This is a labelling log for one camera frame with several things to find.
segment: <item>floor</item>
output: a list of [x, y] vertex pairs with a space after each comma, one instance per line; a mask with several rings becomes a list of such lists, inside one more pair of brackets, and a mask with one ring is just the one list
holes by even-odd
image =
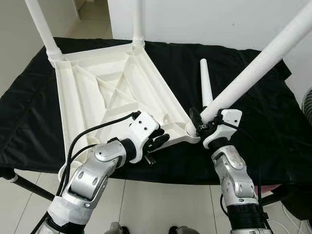
[[[86, 2], [80, 10], [81, 23], [73, 30], [73, 38], [112, 38], [107, 3]], [[19, 171], [17, 173], [44, 189], [55, 193], [57, 175]], [[0, 179], [0, 226], [3, 234], [28, 234], [50, 202], [4, 179]], [[220, 205], [220, 186], [158, 184], [110, 179], [108, 186], [86, 226], [86, 234], [103, 234], [110, 223], [119, 221], [132, 234], [167, 234], [173, 225], [187, 225], [201, 234], [230, 233], [230, 224]], [[275, 234], [290, 234], [297, 228], [286, 217], [280, 202], [265, 207]], [[297, 226], [300, 221], [290, 215]], [[309, 230], [302, 223], [302, 234]]]

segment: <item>black cloth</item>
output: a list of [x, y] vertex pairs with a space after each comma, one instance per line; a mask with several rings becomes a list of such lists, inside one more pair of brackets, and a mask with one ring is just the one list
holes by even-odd
[[[56, 42], [65, 54], [130, 43], [62, 38]], [[209, 62], [216, 97], [259, 53], [222, 46], [159, 42], [146, 42], [145, 48], [187, 113], [191, 107], [198, 110], [202, 107], [200, 59]], [[240, 127], [258, 144], [255, 147], [240, 132], [232, 138], [255, 182], [259, 163], [263, 184], [312, 182], [312, 128], [284, 82], [290, 74], [284, 62], [280, 62], [232, 106], [243, 111]], [[112, 177], [218, 184], [211, 153], [201, 143], [183, 142], [153, 153], [157, 163], [152, 168], [142, 160], [125, 165]], [[57, 173], [63, 163], [56, 76], [43, 48], [0, 99], [0, 166]]]

